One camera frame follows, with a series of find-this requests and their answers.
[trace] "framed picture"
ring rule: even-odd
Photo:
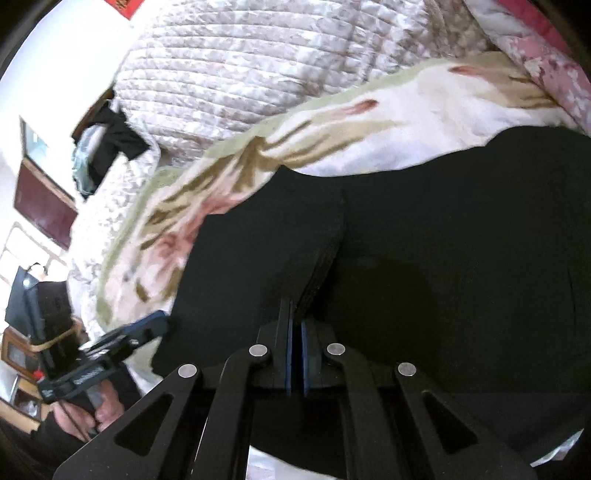
[[[37,356],[29,349],[27,339],[12,327],[7,327],[2,335],[1,358],[20,375],[35,382],[34,373],[39,368]]]

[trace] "window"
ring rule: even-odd
[[[15,223],[0,254],[0,333],[8,326],[4,321],[12,282],[18,267],[30,268],[39,280],[63,281],[69,269],[63,260],[65,252],[26,220]]]

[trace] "quilted blanket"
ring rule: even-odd
[[[168,310],[206,216],[255,193],[282,164],[316,176],[399,170],[517,125],[576,127],[506,55],[489,52],[429,60],[218,142],[190,167],[161,170],[144,187],[102,265],[100,326]],[[152,385],[155,347],[132,360]]]
[[[490,46],[463,0],[171,0],[115,90],[164,151],[194,159],[313,97]]]

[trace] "pink floral fabric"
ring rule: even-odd
[[[505,53],[591,135],[591,83],[579,64],[537,35],[506,37],[502,44]]]
[[[591,135],[591,83],[583,69],[504,7],[505,0],[464,0],[486,35]]]

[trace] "black pants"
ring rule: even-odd
[[[563,128],[510,129],[402,171],[326,179],[282,168],[204,223],[153,365],[165,375],[223,362],[288,291],[308,299],[300,317],[330,323],[372,361],[416,364],[534,461],[589,415],[589,186],[591,139]],[[326,274],[313,275],[320,261]],[[307,461],[311,449],[294,457],[301,431],[310,445],[320,435],[298,418],[297,435],[287,415],[260,419],[254,445],[342,475]]]

